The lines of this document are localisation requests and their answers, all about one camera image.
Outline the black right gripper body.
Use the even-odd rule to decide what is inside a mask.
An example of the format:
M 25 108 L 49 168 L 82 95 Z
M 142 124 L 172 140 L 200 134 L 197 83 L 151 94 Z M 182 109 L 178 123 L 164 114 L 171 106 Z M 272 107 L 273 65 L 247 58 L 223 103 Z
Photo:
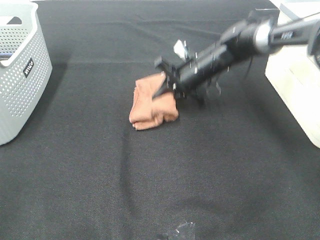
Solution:
M 235 54 L 226 44 L 215 42 L 204 51 L 191 55 L 186 42 L 177 41 L 173 51 L 183 63 L 175 66 L 163 62 L 164 93 L 171 92 L 178 99 L 190 97 L 201 105 L 205 102 L 205 89 L 212 83 L 216 85 L 217 94 L 221 94 L 218 81 L 213 78 L 236 62 Z

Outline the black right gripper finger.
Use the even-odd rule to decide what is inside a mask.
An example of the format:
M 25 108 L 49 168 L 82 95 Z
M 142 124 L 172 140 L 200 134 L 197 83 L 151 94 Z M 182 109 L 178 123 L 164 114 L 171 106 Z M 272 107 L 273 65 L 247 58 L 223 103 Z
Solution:
M 168 81 L 164 81 L 161 86 L 159 87 L 159 89 L 152 95 L 152 99 L 156 99 L 166 93 L 170 93 L 173 91 L 173 84 L 168 82 Z
M 172 65 L 165 60 L 162 56 L 159 56 L 154 60 L 154 67 L 160 69 L 166 75 L 172 74 Z

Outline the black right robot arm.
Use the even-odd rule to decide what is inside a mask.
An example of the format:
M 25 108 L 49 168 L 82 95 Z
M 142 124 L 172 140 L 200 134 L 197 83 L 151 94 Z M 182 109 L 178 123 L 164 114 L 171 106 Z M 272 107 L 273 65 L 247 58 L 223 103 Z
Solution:
M 152 99 L 172 93 L 175 99 L 190 97 L 202 104 L 205 97 L 199 93 L 200 89 L 214 84 L 217 94 L 221 94 L 218 79 L 223 71 L 254 56 L 274 54 L 284 46 L 306 45 L 307 54 L 319 60 L 318 12 L 284 24 L 278 24 L 278 19 L 267 12 L 268 9 L 262 14 L 257 9 L 251 11 L 247 18 L 230 26 L 217 41 L 200 52 L 190 53 L 187 44 L 178 40 L 173 49 L 183 61 L 180 65 L 170 64 L 162 57 L 154 61 L 165 78 Z

